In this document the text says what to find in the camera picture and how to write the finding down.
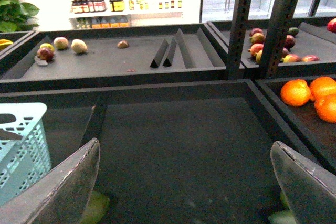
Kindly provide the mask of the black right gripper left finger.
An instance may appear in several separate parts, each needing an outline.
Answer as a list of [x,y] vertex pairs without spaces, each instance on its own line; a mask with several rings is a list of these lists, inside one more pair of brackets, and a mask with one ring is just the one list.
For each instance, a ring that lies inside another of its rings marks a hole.
[[1,223],[79,223],[100,163],[93,138],[44,178],[1,206]]

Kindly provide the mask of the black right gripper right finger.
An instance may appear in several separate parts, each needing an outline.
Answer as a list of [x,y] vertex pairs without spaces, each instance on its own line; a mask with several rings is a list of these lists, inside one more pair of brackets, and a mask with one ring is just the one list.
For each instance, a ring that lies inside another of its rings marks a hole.
[[270,159],[296,223],[335,223],[335,175],[281,141]]

